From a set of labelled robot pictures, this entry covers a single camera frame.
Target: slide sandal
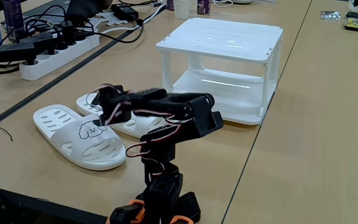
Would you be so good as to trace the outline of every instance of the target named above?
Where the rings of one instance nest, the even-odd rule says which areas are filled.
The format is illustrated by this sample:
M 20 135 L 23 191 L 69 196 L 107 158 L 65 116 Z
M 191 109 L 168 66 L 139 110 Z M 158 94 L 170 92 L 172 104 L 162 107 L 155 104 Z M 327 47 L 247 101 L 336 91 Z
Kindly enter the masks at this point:
M 110 127 L 97 127 L 96 114 L 81 117 L 63 105 L 39 109 L 33 120 L 58 152 L 72 163 L 89 170 L 108 170 L 124 163 L 125 147 Z
M 88 102 L 92 102 L 96 95 L 96 93 L 89 94 Z M 86 102 L 86 95 L 79 97 L 77 99 L 76 105 L 78 111 L 83 115 L 101 115 L 103 113 Z M 132 113 L 132 117 L 129 121 L 125 123 L 113 124 L 111 126 L 117 131 L 140 139 L 140 137 L 145 135 L 148 131 L 154 130 L 164 125 L 166 125 L 166 123 L 163 118 L 139 117 Z

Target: shelf top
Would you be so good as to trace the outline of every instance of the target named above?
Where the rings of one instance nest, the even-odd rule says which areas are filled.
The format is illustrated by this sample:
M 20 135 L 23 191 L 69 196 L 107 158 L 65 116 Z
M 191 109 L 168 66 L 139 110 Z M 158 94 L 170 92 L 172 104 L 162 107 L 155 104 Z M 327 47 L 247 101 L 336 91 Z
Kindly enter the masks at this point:
M 159 50 L 266 63 L 281 39 L 277 26 L 192 18 L 156 44 Z

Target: cartoon face print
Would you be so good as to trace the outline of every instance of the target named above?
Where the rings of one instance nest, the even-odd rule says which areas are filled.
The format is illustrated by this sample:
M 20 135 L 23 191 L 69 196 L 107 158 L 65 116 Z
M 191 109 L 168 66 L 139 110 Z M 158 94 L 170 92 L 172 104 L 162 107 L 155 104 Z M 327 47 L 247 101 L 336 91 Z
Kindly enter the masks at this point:
M 80 128 L 80 138 L 87 139 L 99 136 L 107 131 L 106 127 L 97 127 L 92 121 L 88 121 L 85 124 L 81 125 Z

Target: bottle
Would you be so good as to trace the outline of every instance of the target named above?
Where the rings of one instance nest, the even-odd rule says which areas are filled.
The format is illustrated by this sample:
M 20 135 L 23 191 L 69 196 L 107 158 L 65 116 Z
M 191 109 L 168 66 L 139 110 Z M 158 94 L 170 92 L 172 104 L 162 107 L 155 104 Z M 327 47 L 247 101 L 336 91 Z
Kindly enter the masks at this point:
M 10 40 L 16 40 L 24 33 L 24 21 L 20 0 L 4 0 L 4 13 Z
M 173 0 L 167 0 L 167 9 L 173 11 Z
M 197 0 L 197 13 L 209 15 L 211 13 L 211 0 Z

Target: table surface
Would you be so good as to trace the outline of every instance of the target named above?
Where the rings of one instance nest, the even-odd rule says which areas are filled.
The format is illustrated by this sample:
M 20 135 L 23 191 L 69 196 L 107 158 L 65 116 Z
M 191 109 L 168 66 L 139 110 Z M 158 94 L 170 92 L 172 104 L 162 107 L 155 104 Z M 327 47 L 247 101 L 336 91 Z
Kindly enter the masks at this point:
M 225 224 L 358 223 L 358 32 L 313 0 Z
M 35 7 L 45 4 L 50 0 L 31 0 L 22 3 L 22 10 L 28 11 Z M 152 8 L 150 6 L 142 6 L 138 7 L 139 17 L 146 18 L 147 16 L 154 13 L 157 8 Z M 4 20 L 4 13 L 0 11 L 0 21 Z M 134 23 L 129 23 L 126 26 L 134 26 Z M 106 30 L 113 28 L 115 26 L 108 27 L 106 23 L 103 23 L 99 26 L 99 30 Z M 125 30 L 117 30 L 110 32 L 109 35 L 113 37 L 118 37 L 121 34 L 125 33 Z M 10 74 L 0 75 L 0 114 L 4 111 L 8 110 L 12 106 L 18 104 L 18 102 L 22 101 L 24 98 L 30 96 L 37 90 L 41 89 L 46 84 L 50 83 L 52 80 L 56 79 L 69 69 L 73 68 L 75 65 L 79 64 L 82 60 L 88 58 L 91 54 L 95 53 L 99 49 L 103 48 L 106 44 L 110 43 L 111 40 L 102 37 L 100 39 L 100 45 L 96 48 L 90 50 L 84 55 L 74 59 L 70 63 L 58 68 L 57 70 L 49 73 L 48 75 L 36 80 L 36 81 L 27 81 L 20 78 L 19 72 L 14 72 Z
M 285 31 L 282 70 L 309 3 L 309 0 L 282 0 L 280 4 L 255 2 L 247 6 L 213 7 L 210 17 L 282 27 Z M 0 188 L 101 215 L 109 215 L 115 207 L 125 205 L 143 191 L 144 171 L 140 160 L 128 159 L 124 165 L 105 172 L 82 169 L 68 162 L 48 143 L 35 127 L 32 115 L 51 104 L 76 110 L 76 99 L 101 83 L 122 84 L 135 90 L 160 87 L 161 56 L 155 44 L 181 23 L 174 19 L 172 11 L 162 12 L 145 26 L 138 42 L 117 44 L 1 122 L 13 135 L 14 142 L 0 130 Z M 186 70 L 187 60 L 185 55 L 172 55 L 175 78 Z M 213 58 L 204 65 L 237 73 L 263 71 L 262 67 Z M 258 126 L 226 123 L 210 136 L 177 145 L 173 163 L 184 174 L 182 192 L 197 194 L 204 214 L 202 223 L 221 222 L 258 130 Z M 120 137 L 126 146 L 138 141 L 124 134 Z

